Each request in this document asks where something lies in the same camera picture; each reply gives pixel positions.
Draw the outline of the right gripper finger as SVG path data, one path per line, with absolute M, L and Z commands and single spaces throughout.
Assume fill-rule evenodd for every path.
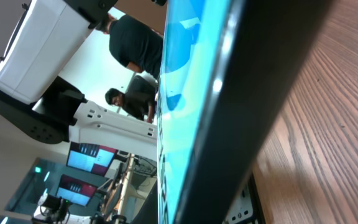
M 158 183 L 154 183 L 142 208 L 130 224 L 158 224 Z

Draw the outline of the turquoise screen Galaxy smartphone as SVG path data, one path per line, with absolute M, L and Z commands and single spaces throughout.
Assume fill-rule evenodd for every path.
M 168 2 L 157 106 L 159 223 L 223 223 L 331 6 Z

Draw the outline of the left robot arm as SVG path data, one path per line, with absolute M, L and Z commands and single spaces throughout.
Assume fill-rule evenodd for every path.
M 0 58 L 0 115 L 45 144 L 99 144 L 151 160 L 157 128 L 87 100 L 60 77 L 113 0 L 32 0 Z

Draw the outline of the computer monitors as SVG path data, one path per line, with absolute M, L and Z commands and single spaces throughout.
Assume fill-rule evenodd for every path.
M 116 149 L 73 142 L 64 164 L 37 158 L 4 209 L 31 215 L 39 211 L 41 196 L 49 194 L 72 202 L 70 211 L 75 215 L 92 215 L 99 209 L 100 186 L 108 180 L 116 157 Z

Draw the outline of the person in dark shirt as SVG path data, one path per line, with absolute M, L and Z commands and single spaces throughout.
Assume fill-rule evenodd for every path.
M 110 88 L 105 93 L 108 105 L 122 108 L 127 114 L 134 118 L 153 123 L 156 114 L 156 89 L 142 76 L 135 76 L 123 93 L 118 89 Z

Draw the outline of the standing person black shirt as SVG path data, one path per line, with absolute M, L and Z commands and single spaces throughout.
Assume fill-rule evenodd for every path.
M 109 52 L 123 67 L 159 79 L 163 37 L 149 26 L 129 15 L 107 14 L 95 29 L 109 36 Z

